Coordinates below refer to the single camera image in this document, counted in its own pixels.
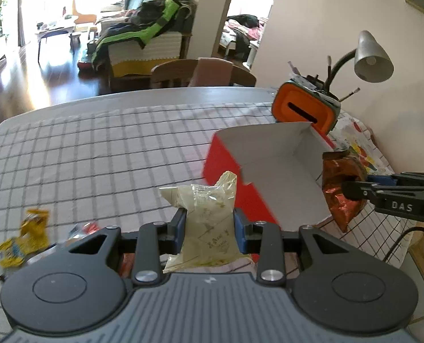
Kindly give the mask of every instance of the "dark clothing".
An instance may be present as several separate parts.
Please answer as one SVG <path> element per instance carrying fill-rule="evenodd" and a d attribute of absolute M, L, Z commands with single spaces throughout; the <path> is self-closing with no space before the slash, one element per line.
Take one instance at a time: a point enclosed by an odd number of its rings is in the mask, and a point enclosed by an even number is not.
<path fill-rule="evenodd" d="M 226 20 L 236 20 L 240 25 L 243 25 L 247 28 L 256 28 L 259 27 L 258 18 L 250 14 L 240 14 L 240 15 L 231 15 L 226 18 Z"/>
<path fill-rule="evenodd" d="M 175 0 L 152 0 L 140 6 L 131 22 L 119 23 L 110 27 L 96 42 L 92 56 L 93 66 L 108 56 L 108 46 L 116 42 L 135 40 L 143 49 L 147 43 L 166 32 L 175 21 L 180 3 Z"/>
<path fill-rule="evenodd" d="M 236 33 L 236 57 L 247 61 L 250 54 L 250 40 L 247 35 L 237 28 L 231 28 Z"/>

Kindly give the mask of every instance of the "open box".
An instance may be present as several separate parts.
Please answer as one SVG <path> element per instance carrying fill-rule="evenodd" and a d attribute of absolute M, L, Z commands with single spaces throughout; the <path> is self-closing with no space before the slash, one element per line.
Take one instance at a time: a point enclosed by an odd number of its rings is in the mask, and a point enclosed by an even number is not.
<path fill-rule="evenodd" d="M 213 136 L 204 178 L 214 185 L 223 172 L 233 172 L 238 176 L 235 207 L 250 221 L 298 230 L 331 215 L 321 175 L 322 154 L 332 148 L 332 142 L 309 122 L 222 129 Z"/>

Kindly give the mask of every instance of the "chair back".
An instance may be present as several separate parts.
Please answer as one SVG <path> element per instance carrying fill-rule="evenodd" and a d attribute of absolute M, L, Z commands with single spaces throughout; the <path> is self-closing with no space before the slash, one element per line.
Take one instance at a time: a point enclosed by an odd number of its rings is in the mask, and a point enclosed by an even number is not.
<path fill-rule="evenodd" d="M 150 79 L 151 88 L 187 87 L 197 64 L 197 59 L 177 59 L 154 67 Z M 256 77 L 254 75 L 238 66 L 233 66 L 230 86 L 240 85 L 254 88 L 255 84 Z"/>
<path fill-rule="evenodd" d="M 197 59 L 178 59 L 154 67 L 150 79 L 152 89 L 187 87 L 197 64 Z"/>

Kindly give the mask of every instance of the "red snack wrapper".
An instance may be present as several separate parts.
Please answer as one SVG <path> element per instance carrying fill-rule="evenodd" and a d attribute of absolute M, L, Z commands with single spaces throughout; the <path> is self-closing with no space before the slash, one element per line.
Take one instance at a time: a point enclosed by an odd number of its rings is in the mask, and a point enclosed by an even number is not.
<path fill-rule="evenodd" d="M 344 233 L 348 223 L 364 208 L 366 200 L 348 200 L 342 192 L 342 182 L 366 179 L 366 169 L 352 150 L 323 153 L 323 194 L 334 221 Z"/>
<path fill-rule="evenodd" d="M 123 254 L 123 261 L 121 267 L 118 271 L 118 274 L 123 278 L 128 278 L 131 275 L 131 269 L 134 265 L 135 254 L 126 253 Z"/>

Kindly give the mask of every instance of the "table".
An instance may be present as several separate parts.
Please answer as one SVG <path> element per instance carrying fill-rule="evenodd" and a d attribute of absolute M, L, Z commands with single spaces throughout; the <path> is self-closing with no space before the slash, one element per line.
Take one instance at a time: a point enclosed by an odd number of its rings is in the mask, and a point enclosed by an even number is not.
<path fill-rule="evenodd" d="M 51 213 L 52 243 L 91 220 L 101 227 L 117 224 L 124 232 L 169 221 L 176 209 L 158 187 L 204 184 L 203 162 L 215 131 L 275 122 L 273 96 L 270 89 L 241 87 L 154 89 L 78 100 L 4 121 L 0 243 L 18 235 L 24 210 L 36 206 Z M 334 221 L 321 228 L 381 256 L 391 238 L 380 230 L 387 225 L 400 232 L 406 224 L 376 215 L 368 204 L 350 223 L 355 234 L 338 233 Z M 382 244 L 377 251 L 374 243 Z M 292 277 L 296 266 L 290 257 Z M 10 330 L 0 303 L 0 339 Z"/>
<path fill-rule="evenodd" d="M 46 39 L 51 36 L 57 36 L 57 35 L 67 35 L 69 34 L 69 37 L 71 38 L 71 49 L 73 49 L 73 37 L 72 33 L 75 30 L 75 23 L 74 21 L 78 17 L 73 15 L 69 19 L 60 19 L 57 21 L 57 24 L 49 29 L 40 29 L 36 33 L 37 37 L 37 44 L 39 45 L 39 49 L 37 51 L 37 61 L 39 62 L 39 57 L 41 55 L 41 41 L 43 38 Z"/>

